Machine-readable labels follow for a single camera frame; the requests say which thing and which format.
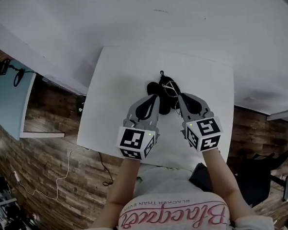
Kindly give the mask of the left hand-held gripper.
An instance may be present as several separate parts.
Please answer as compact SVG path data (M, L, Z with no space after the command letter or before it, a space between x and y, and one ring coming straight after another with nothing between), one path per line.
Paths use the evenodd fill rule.
M141 161L148 157L159 136L159 104L159 96L153 94L130 107L117 138L117 148L122 158Z

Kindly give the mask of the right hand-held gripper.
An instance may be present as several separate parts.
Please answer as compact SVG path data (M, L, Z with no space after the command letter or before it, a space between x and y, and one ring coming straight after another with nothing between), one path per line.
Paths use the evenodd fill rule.
M190 93L181 93L178 102L183 118L184 138L190 147L194 147L197 152L217 148L222 127L205 100Z

